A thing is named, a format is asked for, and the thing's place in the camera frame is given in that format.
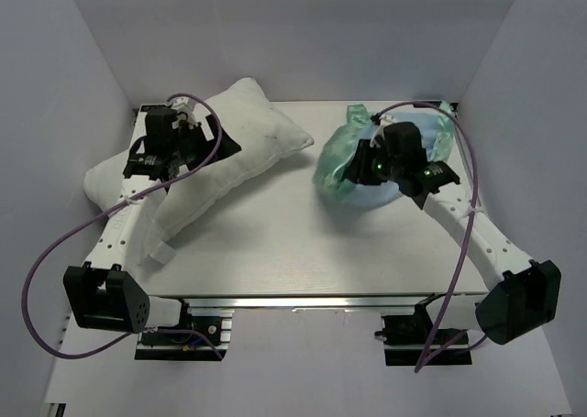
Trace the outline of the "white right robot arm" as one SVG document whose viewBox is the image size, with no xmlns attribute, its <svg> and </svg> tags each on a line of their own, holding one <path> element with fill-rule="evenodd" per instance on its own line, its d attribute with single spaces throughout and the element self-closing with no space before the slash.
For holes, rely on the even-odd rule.
<svg viewBox="0 0 587 417">
<path fill-rule="evenodd" d="M 361 185 L 396 183 L 450 237 L 467 248 L 480 273 L 483 296 L 436 295 L 415 307 L 415 334 L 436 342 L 448 328 L 483 332 L 505 345 L 556 314 L 561 273 L 550 260 L 537 262 L 516 247 L 483 213 L 456 172 L 443 161 L 430 161 L 415 124 L 385 126 L 373 138 L 362 138 L 343 170 L 345 179 Z"/>
</svg>

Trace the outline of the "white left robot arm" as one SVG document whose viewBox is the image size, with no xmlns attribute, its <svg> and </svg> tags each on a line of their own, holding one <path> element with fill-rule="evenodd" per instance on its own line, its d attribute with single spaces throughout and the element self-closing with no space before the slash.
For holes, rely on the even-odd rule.
<svg viewBox="0 0 587 417">
<path fill-rule="evenodd" d="M 213 110 L 196 117 L 182 105 L 140 108 L 122 170 L 117 209 L 81 266 L 70 266 L 63 285 L 76 323 L 86 329 L 139 334 L 161 327 L 173 342 L 188 340 L 194 320 L 177 299 L 149 296 L 132 271 L 150 254 L 169 260 L 155 215 L 181 168 L 195 173 L 241 147 L 225 136 Z"/>
</svg>

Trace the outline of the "white pillow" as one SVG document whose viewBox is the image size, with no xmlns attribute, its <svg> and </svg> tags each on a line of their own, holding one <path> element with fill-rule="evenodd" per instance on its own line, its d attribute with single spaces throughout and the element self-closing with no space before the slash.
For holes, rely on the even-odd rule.
<svg viewBox="0 0 587 417">
<path fill-rule="evenodd" d="M 275 108 L 252 78 L 235 82 L 223 93 L 198 102 L 194 116 L 213 110 L 222 128 L 240 144 L 242 150 L 227 159 L 208 164 L 174 183 L 155 215 L 163 232 L 163 243 L 194 222 L 217 200 L 248 179 L 267 171 L 278 161 L 313 145 L 313 138 L 287 115 Z M 90 169 L 84 178 L 86 195 L 108 216 L 117 209 L 122 170 L 128 149 Z M 161 263 L 169 260 L 150 253 Z"/>
</svg>

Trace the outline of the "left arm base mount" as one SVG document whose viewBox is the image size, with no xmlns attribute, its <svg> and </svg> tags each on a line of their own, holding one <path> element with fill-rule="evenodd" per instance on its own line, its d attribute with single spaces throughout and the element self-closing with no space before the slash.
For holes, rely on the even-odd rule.
<svg viewBox="0 0 587 417">
<path fill-rule="evenodd" d="M 182 300 L 179 323 L 138 337 L 135 356 L 143 361 L 220 362 L 231 340 L 233 310 Z"/>
</svg>

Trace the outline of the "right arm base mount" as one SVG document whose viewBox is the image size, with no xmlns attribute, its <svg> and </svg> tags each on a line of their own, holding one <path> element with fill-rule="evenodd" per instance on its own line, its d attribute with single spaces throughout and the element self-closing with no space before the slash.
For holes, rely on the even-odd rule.
<svg viewBox="0 0 587 417">
<path fill-rule="evenodd" d="M 437 296 L 430 296 L 418 302 L 412 313 L 386 314 L 382 317 L 382 328 L 374 332 L 374 338 L 383 343 L 387 367 L 415 367 L 433 326 L 425 306 L 436 299 Z M 462 335 L 429 365 L 470 366 L 472 359 L 468 346 L 469 338 Z"/>
</svg>

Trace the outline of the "blue green satin pillowcase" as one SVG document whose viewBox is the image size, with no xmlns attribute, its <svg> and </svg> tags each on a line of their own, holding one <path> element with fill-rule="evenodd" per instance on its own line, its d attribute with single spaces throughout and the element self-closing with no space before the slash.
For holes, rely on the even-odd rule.
<svg viewBox="0 0 587 417">
<path fill-rule="evenodd" d="M 412 122 L 420 130 L 423 147 L 430 161 L 448 161 L 455 126 L 445 115 L 425 112 L 402 112 L 397 109 L 383 115 L 385 123 Z M 343 171 L 352 160 L 359 141 L 371 140 L 377 132 L 371 113 L 364 104 L 347 107 L 346 123 L 339 126 L 323 146 L 318 157 L 313 184 L 319 194 L 335 203 L 372 210 L 398 200 L 398 185 L 387 181 L 378 185 L 355 184 L 343 178 Z"/>
</svg>

